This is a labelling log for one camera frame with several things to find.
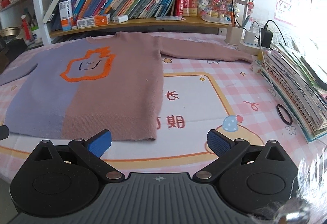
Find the stack of workbooks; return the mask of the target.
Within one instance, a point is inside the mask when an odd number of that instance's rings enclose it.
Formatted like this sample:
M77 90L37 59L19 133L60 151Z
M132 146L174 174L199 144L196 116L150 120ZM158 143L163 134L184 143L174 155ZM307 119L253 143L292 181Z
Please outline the stack of workbooks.
M260 48L257 64L262 76L297 120L308 143L326 136L326 72L293 48Z

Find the white charger block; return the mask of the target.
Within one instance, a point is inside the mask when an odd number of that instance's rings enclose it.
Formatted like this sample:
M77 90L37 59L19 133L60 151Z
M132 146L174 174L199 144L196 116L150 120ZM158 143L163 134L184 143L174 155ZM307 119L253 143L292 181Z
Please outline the white charger block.
M112 21L114 24L121 24L123 22L127 22L129 20L127 15L119 15L113 17Z

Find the black power adapter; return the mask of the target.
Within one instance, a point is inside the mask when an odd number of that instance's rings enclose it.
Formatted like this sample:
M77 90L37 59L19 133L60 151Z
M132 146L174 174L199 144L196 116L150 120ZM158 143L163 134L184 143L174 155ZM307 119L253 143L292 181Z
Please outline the black power adapter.
M273 39L273 33L268 29L261 28L260 37L258 40L259 45L263 48L270 48L272 39Z

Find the purple and pink sweater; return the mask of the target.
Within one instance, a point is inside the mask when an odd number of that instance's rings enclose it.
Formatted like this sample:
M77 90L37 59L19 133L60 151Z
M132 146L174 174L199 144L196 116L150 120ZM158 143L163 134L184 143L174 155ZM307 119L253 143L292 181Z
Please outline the purple and pink sweater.
M25 78L4 124L39 138L88 139L109 130L114 141L154 140L162 105L162 57L252 62L218 44L117 32L87 37L34 55L1 74L1 85Z

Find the flat paper packet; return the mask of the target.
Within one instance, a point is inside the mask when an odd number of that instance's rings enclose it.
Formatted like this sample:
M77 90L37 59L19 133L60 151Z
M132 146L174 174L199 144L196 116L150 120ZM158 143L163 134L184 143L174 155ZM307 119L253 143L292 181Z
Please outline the flat paper packet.
M186 19L180 16L162 16L156 17L155 20L158 21L185 21Z

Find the pink checked tablecloth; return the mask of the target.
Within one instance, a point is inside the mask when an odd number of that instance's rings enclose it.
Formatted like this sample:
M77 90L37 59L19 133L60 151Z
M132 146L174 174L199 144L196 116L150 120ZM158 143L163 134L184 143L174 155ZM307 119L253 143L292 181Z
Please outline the pink checked tablecloth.
M41 47L20 55L4 72L29 61L39 52L65 44ZM273 88L249 63L240 60L195 60L162 57L162 105L154 140L112 142L102 158L124 174L131 171L189 172L216 158L207 133L218 130L231 139L253 145L277 140L295 163L312 160L326 149L326 138L308 143L297 123L287 125L276 106ZM1 85L1 123L11 101L24 84L20 78ZM11 181L28 155L44 139L63 145L72 139L25 136L10 131L1 141L1 178Z

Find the colourful toy decoration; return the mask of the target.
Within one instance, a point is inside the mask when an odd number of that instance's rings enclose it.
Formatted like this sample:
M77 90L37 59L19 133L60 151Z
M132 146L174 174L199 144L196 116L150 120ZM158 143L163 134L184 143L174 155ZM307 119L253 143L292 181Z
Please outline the colourful toy decoration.
M231 22L231 12L238 18L237 0L197 0L197 16L211 16L218 21Z

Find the white and orange flat box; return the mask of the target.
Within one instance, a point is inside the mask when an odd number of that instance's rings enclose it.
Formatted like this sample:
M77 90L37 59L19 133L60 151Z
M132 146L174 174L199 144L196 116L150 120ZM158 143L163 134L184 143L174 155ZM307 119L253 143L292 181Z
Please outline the white and orange flat box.
M81 18L77 20L77 28L92 28L96 26L103 26L107 25L110 22L110 14L103 14L103 15L95 15L91 17Z

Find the brass bowl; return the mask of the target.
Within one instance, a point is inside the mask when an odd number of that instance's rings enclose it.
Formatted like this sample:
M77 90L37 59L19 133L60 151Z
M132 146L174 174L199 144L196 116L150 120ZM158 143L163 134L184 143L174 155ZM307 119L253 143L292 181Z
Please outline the brass bowl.
M12 26L12 27L1 29L0 36L1 37L16 37L19 35L19 33L20 33L20 28Z

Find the white power strip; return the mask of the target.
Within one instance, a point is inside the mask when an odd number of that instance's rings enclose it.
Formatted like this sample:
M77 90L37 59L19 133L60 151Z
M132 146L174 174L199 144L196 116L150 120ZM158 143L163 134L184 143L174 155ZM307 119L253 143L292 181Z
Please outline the white power strip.
M258 56L261 53L261 48L258 44L247 44L243 40L239 42L237 49L254 56Z

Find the white and orange tall box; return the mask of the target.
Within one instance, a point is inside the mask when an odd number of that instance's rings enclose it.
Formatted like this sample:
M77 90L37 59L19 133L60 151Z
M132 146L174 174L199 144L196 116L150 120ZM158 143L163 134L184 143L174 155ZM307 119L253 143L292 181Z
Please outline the white and orange tall box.
M73 11L71 0L66 0L58 4L60 23L63 31L69 31L73 25Z

